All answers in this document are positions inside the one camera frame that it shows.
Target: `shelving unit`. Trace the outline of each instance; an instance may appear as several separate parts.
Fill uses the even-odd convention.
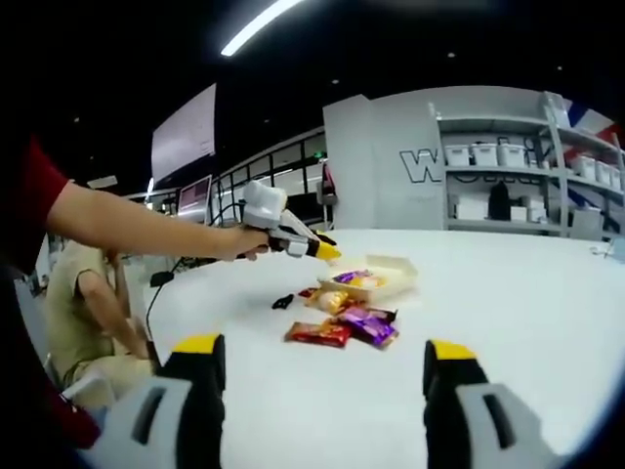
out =
[[[549,122],[531,117],[512,115],[443,115],[438,119],[441,133],[510,133],[533,135],[548,128]]]
[[[523,223],[523,222],[502,222],[497,220],[458,220],[456,218],[447,219],[447,227],[451,230],[481,230],[481,231],[506,231],[506,232],[532,232],[532,233],[556,233],[562,232],[559,225]]]
[[[620,191],[620,190],[618,190],[616,188],[613,188],[612,186],[607,186],[605,184],[599,183],[597,181],[592,181],[590,179],[586,179],[586,178],[583,178],[581,176],[571,176],[571,175],[566,175],[566,178],[571,183],[576,183],[576,184],[580,184],[582,186],[587,186],[589,188],[596,189],[599,192],[610,193],[610,194],[615,195],[617,197],[622,197],[623,196],[623,191]]]
[[[520,176],[540,176],[543,178],[558,178],[558,173],[551,169],[541,168],[508,168],[504,166],[445,166],[447,174],[516,174]]]
[[[539,165],[543,160],[550,162],[551,169],[543,168],[512,168],[512,167],[482,167],[482,166],[444,166],[443,188],[445,197],[443,198],[443,225],[448,230],[478,230],[497,232],[517,232],[517,233],[538,233],[545,235],[569,236],[569,184],[583,186],[599,192],[604,197],[604,206],[608,207],[607,199],[617,201],[622,205],[619,214],[616,215],[620,223],[620,230],[625,234],[625,192],[612,186],[601,184],[577,175],[571,175],[565,169],[563,145],[576,147],[591,151],[597,155],[616,156],[618,169],[621,171],[621,187],[625,188],[625,151],[619,145],[618,139],[614,135],[614,144],[606,142],[587,132],[573,129],[561,128],[556,124],[555,113],[549,108],[543,109],[545,118],[521,117],[512,115],[440,115],[437,114],[439,129],[440,148],[443,149],[442,138],[457,136],[462,134],[512,134],[524,138],[533,139],[536,158]],[[549,154],[543,154],[541,141],[550,142]],[[536,223],[492,221],[492,220],[458,220],[449,218],[448,215],[448,189],[447,177],[456,175],[501,175],[501,176],[525,176],[527,178],[537,178],[543,181],[543,196],[547,202],[548,187],[551,183],[560,189],[561,214],[560,222],[551,225],[541,225]],[[603,238],[613,238],[618,234],[602,232]]]

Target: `candy wrapper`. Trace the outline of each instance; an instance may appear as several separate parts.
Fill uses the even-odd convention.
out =
[[[338,317],[338,320],[350,327],[354,337],[380,349],[386,348],[399,335],[390,324],[372,317],[362,308],[349,308]]]
[[[323,324],[294,322],[284,336],[284,340],[328,345],[342,349],[347,344],[350,335],[352,333],[349,327],[330,321],[326,321]]]
[[[379,308],[365,308],[369,315],[385,324],[392,324],[397,319],[397,310],[381,310]]]
[[[332,279],[337,283],[367,289],[384,286],[387,283],[385,278],[374,276],[371,271],[368,270],[345,272]]]
[[[316,291],[318,291],[318,288],[307,288],[306,290],[300,291],[297,295],[302,298],[310,298]]]
[[[306,301],[307,306],[318,307],[332,316],[338,315],[345,310],[346,305],[352,305],[347,291],[324,291],[318,290]]]

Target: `monitor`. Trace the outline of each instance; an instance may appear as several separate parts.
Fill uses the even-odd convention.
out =
[[[202,156],[215,152],[215,93],[205,89],[152,135],[152,177],[158,183]]]
[[[208,202],[212,180],[212,176],[207,176],[180,190],[178,198],[178,216],[180,218],[202,225],[210,223]]]

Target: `ceiling light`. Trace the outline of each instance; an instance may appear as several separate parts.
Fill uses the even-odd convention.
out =
[[[294,7],[303,0],[277,0],[273,5],[264,10],[254,18],[247,26],[228,43],[222,51],[222,56],[231,57],[236,54],[243,45],[249,41],[258,31],[267,26],[270,22],[282,15],[291,7]]]

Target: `white table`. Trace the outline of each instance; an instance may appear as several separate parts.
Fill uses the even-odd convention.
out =
[[[270,254],[219,263],[166,285],[152,311],[159,356],[187,336],[227,344],[225,469],[426,467],[422,397],[426,340],[473,349],[491,382],[542,418],[557,453],[589,436],[625,359],[625,266],[588,241],[514,234],[339,231],[346,256],[405,256],[418,290],[399,308],[400,336],[380,352],[283,343],[294,320],[325,314],[271,304],[315,286],[325,265]],[[153,290],[146,292],[146,303]]]

